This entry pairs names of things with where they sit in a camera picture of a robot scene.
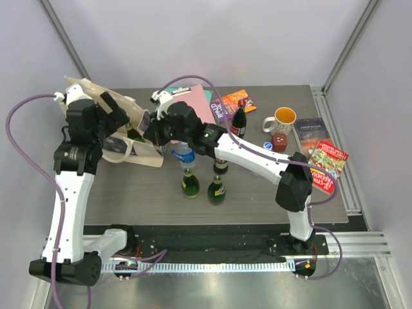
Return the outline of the Pocari Sweat plastic bottle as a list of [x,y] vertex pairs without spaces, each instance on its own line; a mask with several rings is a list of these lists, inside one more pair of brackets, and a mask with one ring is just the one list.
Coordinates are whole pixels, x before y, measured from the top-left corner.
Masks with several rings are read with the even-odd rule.
[[196,153],[187,142],[178,142],[177,148],[172,150],[172,155],[180,162],[182,169],[193,169],[196,166]]

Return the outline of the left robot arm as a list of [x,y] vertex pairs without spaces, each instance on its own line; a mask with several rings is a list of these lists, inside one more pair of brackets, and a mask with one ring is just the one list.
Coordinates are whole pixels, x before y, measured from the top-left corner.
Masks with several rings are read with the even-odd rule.
[[102,158],[103,141],[129,122],[126,112],[104,91],[99,95],[111,109],[105,112],[89,95],[67,91],[68,134],[53,158],[57,186],[55,206],[46,246],[29,265],[30,275],[47,282],[93,286],[102,264],[113,255],[136,252],[137,241],[129,225],[111,225],[90,243],[83,245],[84,219],[89,192]]

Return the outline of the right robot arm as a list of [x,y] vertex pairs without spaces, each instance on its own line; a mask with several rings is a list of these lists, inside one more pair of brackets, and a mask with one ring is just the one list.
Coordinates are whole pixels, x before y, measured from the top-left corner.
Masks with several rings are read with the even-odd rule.
[[278,154],[246,142],[216,124],[203,123],[185,102],[153,100],[156,109],[149,116],[144,138],[163,146],[172,140],[186,142],[197,155],[240,165],[276,187],[276,203],[286,210],[289,242],[294,252],[305,254],[314,246],[308,204],[313,178],[303,155]]

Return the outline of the Coca-Cola glass bottle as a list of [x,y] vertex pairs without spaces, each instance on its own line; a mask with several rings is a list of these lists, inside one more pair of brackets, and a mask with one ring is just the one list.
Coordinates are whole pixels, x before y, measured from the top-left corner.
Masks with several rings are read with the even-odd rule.
[[228,162],[219,158],[214,159],[213,170],[217,175],[225,174],[229,169]]
[[238,108],[231,118],[230,132],[239,138],[245,136],[247,117],[245,114],[245,107],[247,105],[247,100],[241,98],[238,100]]

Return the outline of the green glass bottle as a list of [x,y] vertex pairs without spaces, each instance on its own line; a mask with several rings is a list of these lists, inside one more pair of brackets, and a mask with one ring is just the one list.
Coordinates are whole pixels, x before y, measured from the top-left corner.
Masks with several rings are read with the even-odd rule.
[[209,202],[213,205],[220,205],[225,201],[226,189],[220,175],[215,175],[207,190]]
[[187,198],[195,198],[199,194],[200,183],[192,173],[192,169],[184,169],[184,176],[182,180],[182,192]]
[[133,127],[132,123],[127,123],[125,125],[126,131],[127,131],[127,137],[138,141],[138,142],[145,142],[145,140],[143,139],[143,137],[140,135],[140,133]]

